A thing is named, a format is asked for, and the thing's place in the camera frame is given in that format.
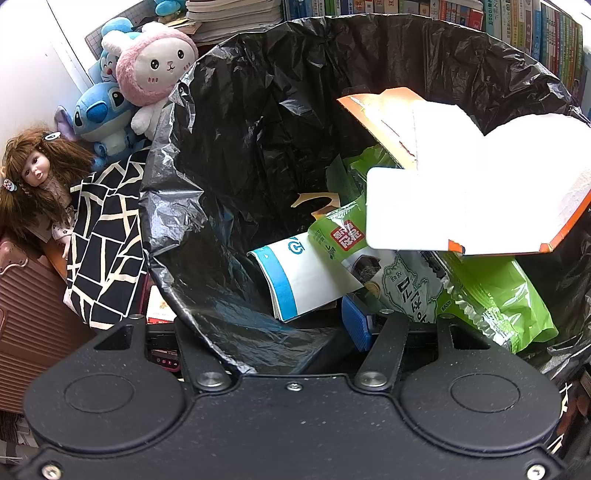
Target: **black and white patterned fabric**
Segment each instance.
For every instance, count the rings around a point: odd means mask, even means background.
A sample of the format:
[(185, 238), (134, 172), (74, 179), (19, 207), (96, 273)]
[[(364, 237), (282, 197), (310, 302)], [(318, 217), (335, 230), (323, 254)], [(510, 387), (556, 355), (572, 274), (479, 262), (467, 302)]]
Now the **black and white patterned fabric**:
[(136, 313), (130, 308), (147, 273), (138, 216), (147, 154), (141, 150), (72, 187), (77, 219), (64, 300), (93, 328)]

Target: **metal bolt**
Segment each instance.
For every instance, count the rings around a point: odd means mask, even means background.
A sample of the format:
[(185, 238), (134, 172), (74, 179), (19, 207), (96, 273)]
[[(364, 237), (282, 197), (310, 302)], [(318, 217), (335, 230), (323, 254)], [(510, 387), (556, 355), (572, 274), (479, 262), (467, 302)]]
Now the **metal bolt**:
[(43, 468), (41, 468), (41, 474), (43, 477), (47, 478), (47, 480), (60, 480), (61, 478), (60, 468), (52, 463), (44, 465)]
[(380, 372), (363, 372), (359, 376), (359, 382), (364, 387), (383, 387), (386, 383), (388, 383), (388, 378), (386, 375)]
[(224, 380), (224, 376), (220, 372), (204, 372), (197, 377), (199, 385), (209, 388), (221, 387)]
[(527, 480), (542, 480), (546, 474), (544, 465), (536, 464), (527, 469)]
[(299, 392), (299, 391), (303, 390), (304, 385), (302, 385), (301, 383), (297, 383), (297, 382), (290, 382), (285, 387), (290, 392)]

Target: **doll's brown hair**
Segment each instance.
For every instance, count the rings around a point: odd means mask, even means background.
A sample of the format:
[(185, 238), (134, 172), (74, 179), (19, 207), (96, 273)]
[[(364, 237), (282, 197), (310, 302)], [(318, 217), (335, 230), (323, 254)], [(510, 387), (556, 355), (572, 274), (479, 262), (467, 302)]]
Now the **doll's brown hair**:
[(30, 128), (11, 138), (6, 145), (2, 163), (4, 176), (17, 189), (9, 192), (0, 185), (0, 223), (18, 236), (25, 235), (26, 227), (34, 224), (38, 213), (45, 213), (56, 223), (67, 221), (65, 208), (49, 192), (31, 187), (21, 177), (33, 150), (39, 150), (48, 158), (50, 172), (62, 185), (69, 187), (90, 173), (92, 153), (62, 136), (45, 140), (49, 133), (51, 130), (47, 128)]

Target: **pink bunny plush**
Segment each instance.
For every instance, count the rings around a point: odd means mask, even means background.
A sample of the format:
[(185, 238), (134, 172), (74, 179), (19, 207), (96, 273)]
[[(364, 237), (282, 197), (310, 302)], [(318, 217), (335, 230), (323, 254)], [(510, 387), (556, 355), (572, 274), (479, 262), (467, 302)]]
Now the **pink bunny plush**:
[(119, 57), (116, 75), (121, 93), (141, 107), (131, 128), (153, 140), (160, 111), (174, 85), (197, 59), (197, 47), (184, 33), (158, 22), (145, 24), (136, 39), (110, 31), (102, 46)]

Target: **green plastic wrapper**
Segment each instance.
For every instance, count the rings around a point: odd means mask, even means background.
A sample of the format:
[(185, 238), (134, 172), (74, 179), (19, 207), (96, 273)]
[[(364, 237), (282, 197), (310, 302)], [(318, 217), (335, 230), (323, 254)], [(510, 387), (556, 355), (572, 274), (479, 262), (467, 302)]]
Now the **green plastic wrapper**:
[[(397, 164), (381, 146), (337, 158), (327, 185), (341, 198), (365, 189), (368, 170)], [(558, 331), (550, 312), (514, 257), (461, 257), (452, 252), (374, 250), (365, 241), (365, 195), (316, 220), (313, 245), (341, 263), (387, 308), (415, 322), (456, 315), (516, 353)]]

